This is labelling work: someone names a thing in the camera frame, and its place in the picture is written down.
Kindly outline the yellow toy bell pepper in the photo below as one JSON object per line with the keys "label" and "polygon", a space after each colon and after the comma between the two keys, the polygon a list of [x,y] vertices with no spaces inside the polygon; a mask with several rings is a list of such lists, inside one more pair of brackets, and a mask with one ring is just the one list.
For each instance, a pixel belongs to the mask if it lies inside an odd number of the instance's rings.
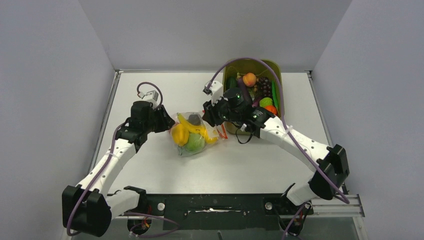
{"label": "yellow toy bell pepper", "polygon": [[170,130],[173,141],[180,147],[183,147],[189,140],[190,132],[181,123],[176,124]]}

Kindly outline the black toy fruit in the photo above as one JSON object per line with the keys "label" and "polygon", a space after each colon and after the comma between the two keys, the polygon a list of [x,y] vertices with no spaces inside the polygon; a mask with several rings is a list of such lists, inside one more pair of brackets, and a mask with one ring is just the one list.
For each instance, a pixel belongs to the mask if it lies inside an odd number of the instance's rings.
{"label": "black toy fruit", "polygon": [[187,121],[194,126],[200,126],[203,120],[198,114],[190,114]]}

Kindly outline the clear zip bag orange zipper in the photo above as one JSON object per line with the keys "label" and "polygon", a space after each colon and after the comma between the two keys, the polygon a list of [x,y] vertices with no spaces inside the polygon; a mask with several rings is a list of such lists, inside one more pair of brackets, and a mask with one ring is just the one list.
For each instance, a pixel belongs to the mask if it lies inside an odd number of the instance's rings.
{"label": "clear zip bag orange zipper", "polygon": [[178,155],[192,156],[228,139],[223,124],[211,126],[202,119],[202,112],[177,112],[171,117],[175,121],[168,131]]}

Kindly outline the green toy cabbage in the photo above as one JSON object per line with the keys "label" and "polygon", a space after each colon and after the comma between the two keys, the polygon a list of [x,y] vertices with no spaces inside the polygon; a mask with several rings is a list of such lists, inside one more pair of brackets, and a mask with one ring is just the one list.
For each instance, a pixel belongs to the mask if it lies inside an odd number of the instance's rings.
{"label": "green toy cabbage", "polygon": [[205,139],[200,134],[190,133],[183,149],[190,154],[196,154],[204,149],[205,144]]}

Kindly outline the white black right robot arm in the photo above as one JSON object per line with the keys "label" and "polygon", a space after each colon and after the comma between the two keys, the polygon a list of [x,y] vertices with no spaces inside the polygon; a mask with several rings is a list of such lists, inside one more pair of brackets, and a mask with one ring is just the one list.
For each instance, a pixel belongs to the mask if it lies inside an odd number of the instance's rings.
{"label": "white black right robot arm", "polygon": [[296,182],[281,199],[282,209],[295,213],[301,204],[314,199],[337,198],[348,204],[341,186],[350,174],[347,153],[341,145],[329,146],[296,131],[269,110],[253,107],[244,99],[239,88],[223,91],[219,87],[205,87],[211,97],[203,104],[203,120],[215,127],[224,122],[235,125],[251,137],[266,140],[296,157],[312,172]]}

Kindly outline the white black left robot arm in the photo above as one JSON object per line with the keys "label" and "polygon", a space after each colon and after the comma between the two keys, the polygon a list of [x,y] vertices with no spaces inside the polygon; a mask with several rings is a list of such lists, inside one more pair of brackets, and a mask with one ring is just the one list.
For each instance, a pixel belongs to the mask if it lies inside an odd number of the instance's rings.
{"label": "white black left robot arm", "polygon": [[114,130],[101,160],[77,185],[68,185],[62,192],[62,223],[68,236],[101,237],[114,218],[140,205],[144,189],[129,186],[114,196],[108,195],[109,190],[148,134],[168,131],[174,124],[161,103],[139,100],[132,104],[130,116]]}

